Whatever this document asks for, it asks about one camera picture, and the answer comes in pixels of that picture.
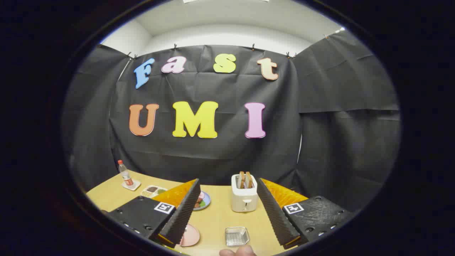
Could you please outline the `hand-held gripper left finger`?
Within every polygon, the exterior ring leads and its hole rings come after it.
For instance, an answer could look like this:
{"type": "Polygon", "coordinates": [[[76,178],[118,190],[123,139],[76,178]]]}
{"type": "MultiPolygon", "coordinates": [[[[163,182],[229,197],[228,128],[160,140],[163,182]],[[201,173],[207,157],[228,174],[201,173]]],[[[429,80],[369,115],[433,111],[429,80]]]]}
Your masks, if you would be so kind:
{"type": "Polygon", "coordinates": [[[198,178],[147,198],[137,196],[105,215],[138,236],[170,248],[180,243],[200,195],[198,178]]]}

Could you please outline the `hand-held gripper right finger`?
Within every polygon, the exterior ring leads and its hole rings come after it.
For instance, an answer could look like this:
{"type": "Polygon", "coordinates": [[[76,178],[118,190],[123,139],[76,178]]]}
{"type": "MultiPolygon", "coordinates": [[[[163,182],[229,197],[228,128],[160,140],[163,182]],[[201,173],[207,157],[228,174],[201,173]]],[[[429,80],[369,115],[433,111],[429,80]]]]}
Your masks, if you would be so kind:
{"type": "Polygon", "coordinates": [[[257,181],[257,194],[284,249],[327,236],[354,215],[323,196],[307,198],[263,178],[257,181]]]}

